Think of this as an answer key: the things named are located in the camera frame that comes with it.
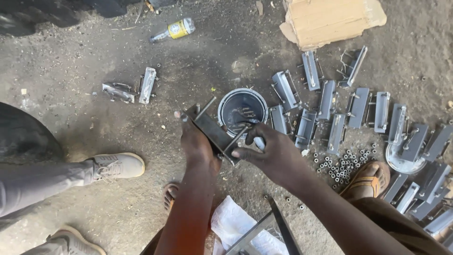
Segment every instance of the brown pants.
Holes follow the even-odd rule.
[[[428,235],[420,226],[411,222],[382,199],[367,197],[351,204],[414,254],[452,255],[447,248]],[[153,255],[161,234],[162,229],[157,232],[140,255]]]

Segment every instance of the hand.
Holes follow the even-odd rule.
[[[222,166],[222,161],[214,155],[209,140],[186,114],[176,111],[175,116],[181,118],[183,123],[181,147],[186,154],[187,163],[206,163],[212,170],[213,175],[217,175]]]
[[[288,188],[291,181],[308,171],[308,165],[291,139],[266,124],[256,124],[247,134],[246,145],[253,138],[262,137],[266,143],[263,153],[248,148],[237,148],[231,154],[260,168],[275,184]]]

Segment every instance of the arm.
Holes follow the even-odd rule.
[[[304,202],[345,254],[412,254],[316,177],[288,136],[259,123],[246,138],[263,137],[264,153],[239,148],[233,156],[259,167],[270,180]]]
[[[179,185],[156,255],[204,253],[209,215],[221,161],[214,157],[207,138],[190,120],[183,123],[181,146],[186,173]]]

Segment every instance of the cardboard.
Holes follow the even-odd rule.
[[[288,5],[284,35],[303,51],[362,35],[363,30],[383,26],[387,16],[378,0],[285,0]],[[289,33],[288,25],[293,28]]]

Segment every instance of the gray sneaker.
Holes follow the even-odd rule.
[[[71,255],[106,255],[100,246],[89,243],[82,237],[79,231],[70,226],[61,227],[55,234],[50,235],[47,240],[64,238],[67,241],[68,254]]]
[[[112,183],[112,178],[137,177],[145,171],[143,159],[130,152],[96,155],[93,159],[95,181]]]

